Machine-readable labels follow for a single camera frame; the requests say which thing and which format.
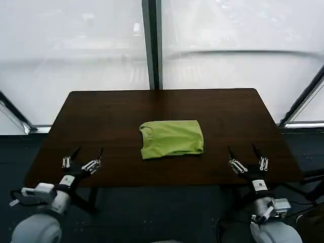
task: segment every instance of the dark brown tabletop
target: dark brown tabletop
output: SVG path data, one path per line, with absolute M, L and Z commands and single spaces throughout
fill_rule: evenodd
M 201 155 L 142 160 L 139 126 L 154 120 L 198 120 Z M 58 183 L 62 158 L 81 146 L 77 163 L 102 167 L 81 186 L 240 184 L 228 164 L 228 146 L 244 165 L 258 163 L 252 143 L 269 157 L 266 182 L 302 180 L 302 173 L 255 89 L 72 92 L 25 178 Z

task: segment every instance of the cable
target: cable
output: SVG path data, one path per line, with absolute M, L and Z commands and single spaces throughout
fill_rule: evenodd
M 301 202 L 297 202 L 297 201 L 289 201 L 289 202 L 291 202 L 291 203 L 293 203 L 293 204 L 303 205 L 303 206 L 307 206 L 307 205 L 314 205 L 314 204 L 312 204 L 311 202 L 306 203 L 306 204 L 302 204 Z
M 315 205 L 315 206 L 312 206 L 312 207 L 309 207 L 309 208 L 307 208 L 307 209 L 301 210 L 301 211 L 299 211 L 299 212 L 293 213 L 293 214 L 291 214 L 291 215 L 287 215 L 286 218 L 290 218 L 290 217 L 292 217 L 292 216 L 295 216 L 295 215 L 301 214 L 301 213 L 303 213 L 303 212 L 305 212 L 305 211 L 308 211 L 308 210 L 311 210 L 311 209 L 315 209 L 315 208 L 317 208 L 317 207 L 319 207 L 319 206 L 321 206 L 321 205 L 324 205 L 324 202 L 321 202 L 320 204 L 317 204 L 317 205 Z
M 10 191 L 10 196 L 11 196 L 12 200 L 16 200 L 17 199 L 17 197 L 15 196 L 16 193 L 18 193 L 19 195 L 21 195 L 21 190 L 11 190 Z M 18 204 L 21 205 L 21 206 L 24 206 L 24 207 L 36 207 L 36 206 L 48 205 L 44 201 L 36 202 L 34 204 L 24 204 L 20 200 L 19 200 L 19 203 Z

